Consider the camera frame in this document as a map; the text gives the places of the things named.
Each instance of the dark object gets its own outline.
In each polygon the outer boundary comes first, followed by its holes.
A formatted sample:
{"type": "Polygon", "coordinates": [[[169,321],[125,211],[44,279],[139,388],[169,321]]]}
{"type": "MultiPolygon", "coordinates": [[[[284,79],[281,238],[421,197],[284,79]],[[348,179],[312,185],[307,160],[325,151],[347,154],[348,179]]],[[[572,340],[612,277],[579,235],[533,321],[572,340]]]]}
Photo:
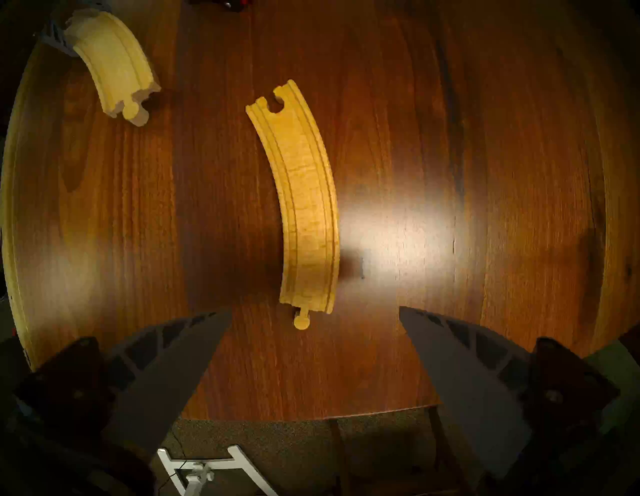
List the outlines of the dark object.
{"type": "Polygon", "coordinates": [[[220,312],[151,326],[106,357],[95,338],[81,338],[51,358],[15,389],[13,409],[3,410],[0,492],[151,496],[148,461],[230,320],[220,312]],[[24,460],[45,461],[38,477],[24,460]]]}
{"type": "Polygon", "coordinates": [[[619,390],[557,341],[539,338],[529,354],[449,317],[401,307],[400,320],[486,467],[486,492],[555,494],[570,480],[562,468],[566,453],[611,446],[599,434],[599,414],[619,390]]]}
{"type": "Polygon", "coordinates": [[[67,346],[15,390],[23,414],[51,429],[97,436],[115,399],[95,337],[67,346]]]}
{"type": "MultiPolygon", "coordinates": [[[[203,0],[189,0],[190,4],[202,3],[203,0]]],[[[211,0],[215,3],[222,4],[231,12],[241,12],[251,3],[251,0],[211,0]]]]}

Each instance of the wood grain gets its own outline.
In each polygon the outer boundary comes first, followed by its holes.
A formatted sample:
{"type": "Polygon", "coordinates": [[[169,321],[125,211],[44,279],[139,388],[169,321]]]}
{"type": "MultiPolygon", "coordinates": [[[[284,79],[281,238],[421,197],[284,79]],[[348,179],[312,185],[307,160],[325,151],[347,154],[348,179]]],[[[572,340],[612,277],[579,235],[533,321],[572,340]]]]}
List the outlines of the wood grain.
{"type": "Polygon", "coordinates": [[[32,366],[229,306],[184,415],[291,420],[437,402],[399,305],[527,349],[621,335],[640,320],[640,31],[582,4],[115,2],[163,87],[141,129],[102,113],[81,61],[37,47],[2,181],[32,366]],[[335,309],[304,332],[278,304],[278,196],[244,113],[288,79],[340,211],[335,309]]]}

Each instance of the curved wooden track piece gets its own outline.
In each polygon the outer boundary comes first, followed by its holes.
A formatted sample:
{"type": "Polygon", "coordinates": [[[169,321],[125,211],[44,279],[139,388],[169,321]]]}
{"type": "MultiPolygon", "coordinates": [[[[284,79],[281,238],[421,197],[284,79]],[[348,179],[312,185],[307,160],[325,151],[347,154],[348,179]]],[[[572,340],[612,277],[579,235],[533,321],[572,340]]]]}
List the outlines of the curved wooden track piece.
{"type": "Polygon", "coordinates": [[[145,125],[149,112],[140,103],[161,88],[133,33],[96,9],[76,10],[68,23],[65,36],[89,68],[105,114],[122,112],[131,123],[145,125]]]}
{"type": "Polygon", "coordinates": [[[340,263],[333,175],[316,120],[296,83],[273,90],[283,110],[260,97],[246,112],[260,136],[278,190],[284,263],[280,302],[298,307],[294,325],[309,326],[309,310],[333,310],[340,263]]]}

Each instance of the white metal frame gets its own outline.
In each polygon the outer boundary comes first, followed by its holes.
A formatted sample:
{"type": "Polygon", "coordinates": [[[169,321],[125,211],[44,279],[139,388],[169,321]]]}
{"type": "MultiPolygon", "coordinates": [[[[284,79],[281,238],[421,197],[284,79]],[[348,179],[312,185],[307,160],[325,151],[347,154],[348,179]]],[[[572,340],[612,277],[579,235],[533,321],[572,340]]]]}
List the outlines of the white metal frame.
{"type": "Polygon", "coordinates": [[[258,469],[255,468],[251,460],[240,449],[240,446],[234,444],[229,446],[227,451],[233,458],[223,458],[219,460],[175,460],[169,456],[169,452],[165,448],[158,448],[158,456],[164,465],[164,468],[173,480],[175,488],[178,489],[180,496],[193,496],[200,493],[202,486],[207,480],[213,478],[213,470],[229,470],[232,468],[241,468],[250,477],[250,479],[258,486],[266,496],[278,496],[277,492],[269,485],[258,469]],[[189,485],[184,487],[182,480],[177,475],[177,471],[190,470],[187,475],[189,485]]]}

